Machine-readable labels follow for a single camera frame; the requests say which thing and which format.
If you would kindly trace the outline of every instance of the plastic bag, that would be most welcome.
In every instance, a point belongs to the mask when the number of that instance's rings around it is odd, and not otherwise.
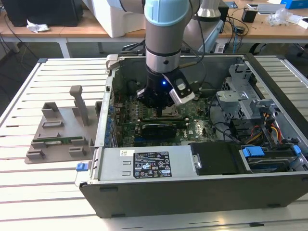
[[[293,14],[288,12],[285,8],[281,8],[276,11],[275,14],[270,14],[267,16],[266,22],[268,22],[271,26],[288,25],[287,19],[292,15]]]

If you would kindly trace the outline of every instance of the red wire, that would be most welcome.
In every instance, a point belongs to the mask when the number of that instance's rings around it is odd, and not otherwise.
[[[253,134],[254,134],[254,129],[255,128],[259,128],[260,126],[258,126],[258,125],[256,125],[256,126],[254,126],[254,128],[253,129],[251,129],[251,137],[253,136]]]
[[[280,128],[279,127],[276,127],[274,124],[271,124],[274,128],[276,128],[277,130],[278,130],[278,140],[279,140],[279,142],[280,143],[282,143],[282,138],[281,138],[281,136],[282,136],[282,133],[281,133],[281,130],[280,130]]]

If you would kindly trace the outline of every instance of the blue clip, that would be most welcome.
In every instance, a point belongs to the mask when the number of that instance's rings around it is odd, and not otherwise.
[[[88,170],[88,163],[79,163],[76,166],[77,172],[86,172]]]
[[[261,147],[254,147],[254,146],[251,146],[251,147],[245,147],[243,149],[243,153],[244,153],[244,156],[245,157],[250,157],[250,156],[265,156],[263,150]]]
[[[300,150],[300,148],[297,145],[294,145],[293,149],[297,156],[300,156],[302,154],[302,150]]]

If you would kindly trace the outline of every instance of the paper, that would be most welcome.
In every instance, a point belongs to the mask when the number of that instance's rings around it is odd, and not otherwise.
[[[287,22],[289,23],[294,23],[294,24],[297,24],[300,20],[302,20],[304,17],[302,16],[299,16],[299,15],[292,15],[291,17],[289,17],[287,19]]]
[[[281,0],[268,0],[268,3],[280,4],[280,3],[281,3]]]
[[[27,28],[34,33],[50,30],[46,24],[38,25],[38,24],[31,23],[28,20],[27,22],[28,22]]]

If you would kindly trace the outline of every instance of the circuit board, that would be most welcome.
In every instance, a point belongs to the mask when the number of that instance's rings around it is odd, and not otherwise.
[[[205,115],[204,99],[167,107],[162,111],[161,117],[157,117],[155,109],[147,108],[133,97],[115,107],[120,147],[188,145],[191,142],[218,140]],[[157,136],[145,138],[142,135],[142,128],[158,124],[176,126],[174,136],[162,139]]]

